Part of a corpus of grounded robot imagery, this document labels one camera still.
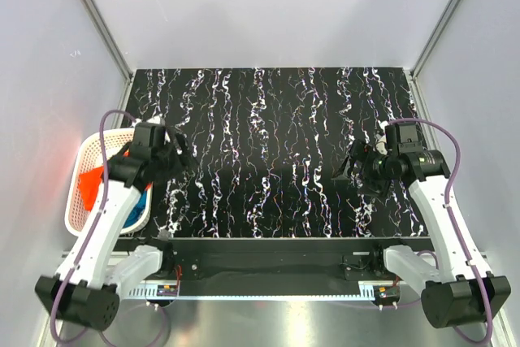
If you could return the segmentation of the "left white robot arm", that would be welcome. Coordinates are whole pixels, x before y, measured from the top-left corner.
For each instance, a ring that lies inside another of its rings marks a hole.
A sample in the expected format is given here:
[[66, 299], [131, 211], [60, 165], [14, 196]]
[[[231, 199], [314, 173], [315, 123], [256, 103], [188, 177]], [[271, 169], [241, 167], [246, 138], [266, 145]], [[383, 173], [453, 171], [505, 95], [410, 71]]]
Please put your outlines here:
[[138, 126], [133, 139], [104, 158], [101, 194], [84, 231], [52, 276], [42, 275], [35, 294], [52, 320], [105, 331], [120, 302], [149, 276], [176, 270], [173, 245], [147, 239], [112, 270], [107, 268], [125, 221], [150, 184], [195, 171], [197, 160], [186, 137], [162, 125]]

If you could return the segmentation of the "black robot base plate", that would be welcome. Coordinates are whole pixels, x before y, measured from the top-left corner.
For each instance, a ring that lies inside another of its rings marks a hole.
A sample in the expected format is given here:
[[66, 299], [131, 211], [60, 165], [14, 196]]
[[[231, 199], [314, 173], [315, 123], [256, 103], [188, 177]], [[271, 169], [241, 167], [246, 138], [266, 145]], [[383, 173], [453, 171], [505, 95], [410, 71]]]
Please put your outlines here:
[[360, 281], [387, 281], [387, 277], [371, 274], [366, 267], [377, 249], [391, 245], [408, 245], [414, 251], [432, 248], [424, 237], [175, 238], [171, 245], [182, 270], [180, 283], [323, 284], [334, 288]]

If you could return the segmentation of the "orange t-shirt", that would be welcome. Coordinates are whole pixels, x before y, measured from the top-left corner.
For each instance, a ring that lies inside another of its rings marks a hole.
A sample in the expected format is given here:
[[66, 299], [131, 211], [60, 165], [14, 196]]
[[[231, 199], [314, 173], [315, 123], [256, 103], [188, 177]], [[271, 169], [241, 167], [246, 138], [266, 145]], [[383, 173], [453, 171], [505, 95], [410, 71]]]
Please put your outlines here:
[[78, 188], [84, 209], [91, 211], [98, 196], [98, 188], [102, 182], [104, 168], [96, 167], [90, 171], [79, 174]]

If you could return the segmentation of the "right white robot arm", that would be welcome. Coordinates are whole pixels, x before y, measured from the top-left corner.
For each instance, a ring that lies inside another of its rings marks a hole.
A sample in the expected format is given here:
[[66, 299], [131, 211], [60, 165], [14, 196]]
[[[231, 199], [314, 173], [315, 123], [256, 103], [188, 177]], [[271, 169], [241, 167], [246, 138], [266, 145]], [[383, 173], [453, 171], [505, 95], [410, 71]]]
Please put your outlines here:
[[369, 258], [373, 276], [394, 274], [420, 297], [422, 310], [435, 328], [471, 323], [492, 324], [511, 294], [503, 275], [494, 275], [472, 240], [454, 196], [441, 152], [395, 150], [381, 154], [355, 142], [333, 180], [357, 179], [359, 192], [386, 197], [392, 182], [403, 184], [427, 225], [437, 264], [432, 266], [407, 245], [393, 245]]

